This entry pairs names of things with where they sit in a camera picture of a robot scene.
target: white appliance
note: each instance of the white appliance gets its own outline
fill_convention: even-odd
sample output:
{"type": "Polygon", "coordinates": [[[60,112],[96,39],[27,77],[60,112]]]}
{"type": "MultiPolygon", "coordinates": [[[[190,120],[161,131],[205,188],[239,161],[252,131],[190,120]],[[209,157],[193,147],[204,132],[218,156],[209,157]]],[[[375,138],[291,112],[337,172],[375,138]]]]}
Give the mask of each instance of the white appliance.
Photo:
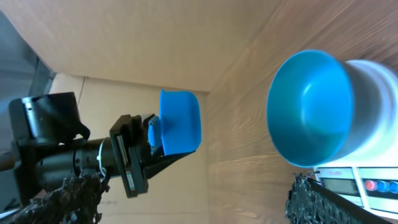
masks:
{"type": "Polygon", "coordinates": [[[398,220],[398,81],[396,73],[367,60],[346,62],[369,75],[381,92],[380,117],[350,155],[315,167],[317,180],[373,214],[398,220]]]}

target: tabletop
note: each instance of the tabletop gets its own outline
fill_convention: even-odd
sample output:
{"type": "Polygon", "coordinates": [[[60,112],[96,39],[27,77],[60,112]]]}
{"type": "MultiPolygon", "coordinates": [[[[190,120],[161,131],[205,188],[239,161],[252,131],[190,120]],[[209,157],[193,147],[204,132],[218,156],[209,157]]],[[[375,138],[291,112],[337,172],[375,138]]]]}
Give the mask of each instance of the tabletop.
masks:
{"type": "Polygon", "coordinates": [[[212,223],[288,223],[287,192],[292,173],[301,170],[278,155],[267,130],[267,93],[277,69],[300,50],[322,49],[398,70],[397,12],[395,0],[270,4],[261,29],[206,102],[212,223]]]}

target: beige wall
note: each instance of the beige wall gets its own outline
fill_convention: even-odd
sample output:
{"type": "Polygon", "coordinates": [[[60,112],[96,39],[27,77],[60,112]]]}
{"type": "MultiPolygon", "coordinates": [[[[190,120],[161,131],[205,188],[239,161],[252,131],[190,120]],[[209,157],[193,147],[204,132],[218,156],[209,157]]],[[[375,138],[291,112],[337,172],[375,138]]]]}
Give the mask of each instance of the beige wall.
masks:
{"type": "Polygon", "coordinates": [[[283,1],[2,0],[55,72],[210,91],[283,1]]]}
{"type": "MultiPolygon", "coordinates": [[[[80,118],[90,128],[90,138],[94,139],[108,136],[110,127],[122,114],[157,113],[161,89],[57,75],[52,92],[58,91],[75,92],[80,99],[80,118]]],[[[206,95],[197,93],[196,96],[204,111],[206,95]]],[[[103,213],[101,223],[209,223],[205,136],[203,133],[202,144],[194,154],[149,180],[148,194],[127,199],[122,180],[112,179],[111,190],[103,195],[99,206],[103,213]]]]}

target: blue button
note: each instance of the blue button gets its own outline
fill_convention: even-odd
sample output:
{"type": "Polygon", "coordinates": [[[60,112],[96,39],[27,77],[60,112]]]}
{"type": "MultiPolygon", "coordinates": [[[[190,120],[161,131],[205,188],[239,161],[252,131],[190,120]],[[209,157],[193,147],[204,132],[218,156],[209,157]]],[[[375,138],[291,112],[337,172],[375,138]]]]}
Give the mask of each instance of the blue button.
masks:
{"type": "Polygon", "coordinates": [[[396,181],[390,182],[390,192],[392,192],[394,194],[398,194],[398,182],[396,182],[396,181]]]}
{"type": "Polygon", "coordinates": [[[389,184],[385,181],[379,180],[377,182],[377,190],[380,192],[387,192],[389,190],[389,184]]]}

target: display screen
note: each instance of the display screen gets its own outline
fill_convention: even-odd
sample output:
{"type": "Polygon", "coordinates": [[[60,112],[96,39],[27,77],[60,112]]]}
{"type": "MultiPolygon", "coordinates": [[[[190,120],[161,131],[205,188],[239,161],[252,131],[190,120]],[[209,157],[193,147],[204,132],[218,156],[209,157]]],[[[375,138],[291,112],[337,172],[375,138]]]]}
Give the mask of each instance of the display screen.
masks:
{"type": "Polygon", "coordinates": [[[323,178],[322,183],[324,187],[337,194],[346,194],[346,195],[359,194],[358,188],[354,180],[323,178]]]}

